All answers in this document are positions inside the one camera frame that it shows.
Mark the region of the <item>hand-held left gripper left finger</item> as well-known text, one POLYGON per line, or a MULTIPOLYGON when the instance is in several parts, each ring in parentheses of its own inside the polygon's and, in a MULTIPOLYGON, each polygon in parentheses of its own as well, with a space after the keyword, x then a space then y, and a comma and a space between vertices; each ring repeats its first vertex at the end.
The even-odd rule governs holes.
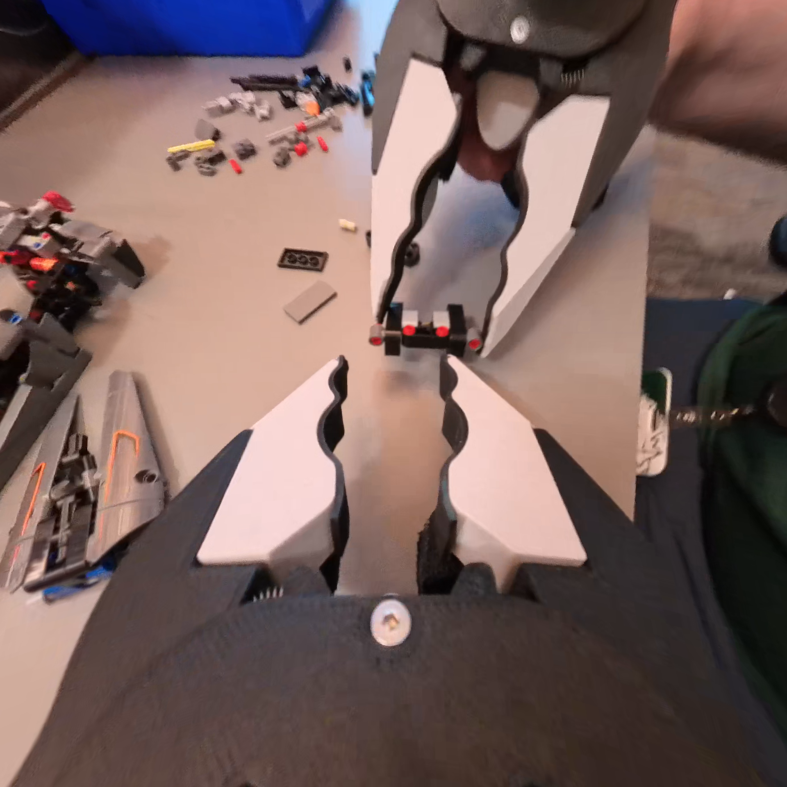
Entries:
POLYGON ((202 565, 323 567, 349 537, 336 446, 345 429, 345 357, 329 360, 251 428, 197 559, 202 565))

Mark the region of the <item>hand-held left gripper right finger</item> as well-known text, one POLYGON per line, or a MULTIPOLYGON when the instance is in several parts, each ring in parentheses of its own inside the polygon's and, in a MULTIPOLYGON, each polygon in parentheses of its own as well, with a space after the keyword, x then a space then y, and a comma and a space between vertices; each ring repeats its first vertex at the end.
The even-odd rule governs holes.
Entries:
POLYGON ((453 356, 440 360, 441 549, 464 565, 582 566, 585 548, 530 421, 453 356))

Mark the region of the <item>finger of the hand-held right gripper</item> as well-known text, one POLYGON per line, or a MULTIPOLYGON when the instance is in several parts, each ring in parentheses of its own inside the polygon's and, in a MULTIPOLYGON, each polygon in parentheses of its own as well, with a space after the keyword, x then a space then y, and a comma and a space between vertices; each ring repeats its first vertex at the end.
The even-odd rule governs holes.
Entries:
POLYGON ((371 179, 370 292, 374 325, 385 322, 408 247, 426 223, 438 172, 457 137, 461 98, 440 67, 411 58, 371 179))
POLYGON ((572 95, 526 135, 516 168, 519 217, 500 254, 481 356, 514 326, 575 235, 575 213, 609 109, 608 97, 572 95))

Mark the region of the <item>black lego frame assembly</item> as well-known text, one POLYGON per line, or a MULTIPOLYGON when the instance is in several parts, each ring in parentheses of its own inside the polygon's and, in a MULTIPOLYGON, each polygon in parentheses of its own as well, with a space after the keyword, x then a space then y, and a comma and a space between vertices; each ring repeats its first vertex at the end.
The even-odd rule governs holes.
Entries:
POLYGON ((393 302, 387 310, 384 323, 374 339, 379 339, 387 357, 397 357, 401 350, 436 350, 462 357, 470 342, 464 307, 449 304, 446 309, 432 313, 429 320, 421 320, 417 310, 405 309, 402 303, 393 302))

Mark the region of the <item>person's right forearm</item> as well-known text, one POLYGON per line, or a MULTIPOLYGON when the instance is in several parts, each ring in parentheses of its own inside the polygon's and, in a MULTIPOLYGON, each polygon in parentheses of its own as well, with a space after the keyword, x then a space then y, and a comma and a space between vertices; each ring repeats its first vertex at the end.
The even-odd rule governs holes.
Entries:
POLYGON ((650 121, 785 164, 786 2, 676 2, 650 121))

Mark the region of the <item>pile of loose lego pieces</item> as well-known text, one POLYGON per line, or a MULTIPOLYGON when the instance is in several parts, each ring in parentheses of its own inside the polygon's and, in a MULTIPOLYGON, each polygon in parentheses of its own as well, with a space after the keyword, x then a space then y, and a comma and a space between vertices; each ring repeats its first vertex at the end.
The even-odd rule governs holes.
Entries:
POLYGON ((348 56, 343 57, 342 67, 347 77, 357 77, 356 85, 333 79, 316 64, 304 66, 300 73, 231 77, 234 91, 202 105, 193 127, 193 140, 170 146, 165 163, 172 172, 180 172, 191 164, 204 177, 216 175, 224 165, 236 175, 243 175, 246 163, 264 146, 270 149, 272 163, 279 169, 287 168, 293 157, 305 157, 313 148, 329 152, 324 135, 342 130, 346 109, 360 107, 366 119, 375 109, 376 70, 355 73, 348 56), (218 126, 219 121, 234 114, 263 125, 278 120, 283 126, 278 131, 268 131, 262 143, 247 136, 235 139, 218 126))

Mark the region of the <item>black curved lego beam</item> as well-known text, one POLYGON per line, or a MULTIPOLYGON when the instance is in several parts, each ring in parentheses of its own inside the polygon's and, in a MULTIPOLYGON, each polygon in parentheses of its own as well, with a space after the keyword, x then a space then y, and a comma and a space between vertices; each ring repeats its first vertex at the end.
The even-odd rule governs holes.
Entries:
MULTIPOLYGON (((365 240, 367 247, 371 248, 371 230, 365 231, 365 240)), ((412 268, 418 265, 420 260, 420 247, 419 244, 415 241, 408 244, 408 247, 405 252, 405 260, 404 265, 407 268, 412 268)))

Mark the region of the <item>black three-hole lego plate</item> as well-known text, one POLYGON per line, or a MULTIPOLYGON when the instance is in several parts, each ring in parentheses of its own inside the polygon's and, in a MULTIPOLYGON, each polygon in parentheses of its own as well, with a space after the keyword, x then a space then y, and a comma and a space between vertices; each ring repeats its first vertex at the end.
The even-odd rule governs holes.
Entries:
POLYGON ((277 261, 277 268, 294 271, 322 272, 328 262, 327 252, 286 247, 277 261))

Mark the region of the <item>grey flat lego tile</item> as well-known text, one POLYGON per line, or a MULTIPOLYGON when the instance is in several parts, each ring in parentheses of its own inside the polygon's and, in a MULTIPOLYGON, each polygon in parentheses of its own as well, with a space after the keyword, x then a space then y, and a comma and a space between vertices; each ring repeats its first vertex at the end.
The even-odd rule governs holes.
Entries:
POLYGON ((337 297, 337 291, 323 281, 315 282, 283 306, 284 313, 301 325, 337 297))

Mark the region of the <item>partly built lego car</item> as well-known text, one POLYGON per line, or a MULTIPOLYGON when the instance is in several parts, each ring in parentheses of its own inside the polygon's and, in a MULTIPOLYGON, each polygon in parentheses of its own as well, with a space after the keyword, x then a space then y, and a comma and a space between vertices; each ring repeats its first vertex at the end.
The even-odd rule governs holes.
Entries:
POLYGON ((58 192, 1 205, 1 487, 91 362, 78 323, 116 286, 146 278, 128 241, 73 218, 58 192))

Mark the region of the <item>dark printed lego box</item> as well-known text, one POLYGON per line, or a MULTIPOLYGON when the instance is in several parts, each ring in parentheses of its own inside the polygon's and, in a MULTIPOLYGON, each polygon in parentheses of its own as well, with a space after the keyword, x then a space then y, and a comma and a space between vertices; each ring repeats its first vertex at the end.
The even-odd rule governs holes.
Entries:
POLYGON ((1 2, 1 129, 86 63, 40 1, 1 2))

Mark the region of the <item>person's right hand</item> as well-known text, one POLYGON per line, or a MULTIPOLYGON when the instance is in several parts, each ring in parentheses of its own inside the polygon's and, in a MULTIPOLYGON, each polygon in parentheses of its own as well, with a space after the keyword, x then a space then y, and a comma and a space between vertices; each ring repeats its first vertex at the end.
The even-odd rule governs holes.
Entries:
POLYGON ((494 150, 483 140, 473 117, 463 123, 457 163, 473 179, 501 182, 516 167, 518 156, 519 140, 502 150, 494 150))

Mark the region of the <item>blue storage bin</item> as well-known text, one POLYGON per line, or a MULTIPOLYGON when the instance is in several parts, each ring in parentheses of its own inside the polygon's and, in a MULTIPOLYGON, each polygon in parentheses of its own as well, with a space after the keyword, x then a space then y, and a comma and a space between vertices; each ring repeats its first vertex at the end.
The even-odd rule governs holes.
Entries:
POLYGON ((43 1, 97 56, 299 57, 333 1, 43 1))

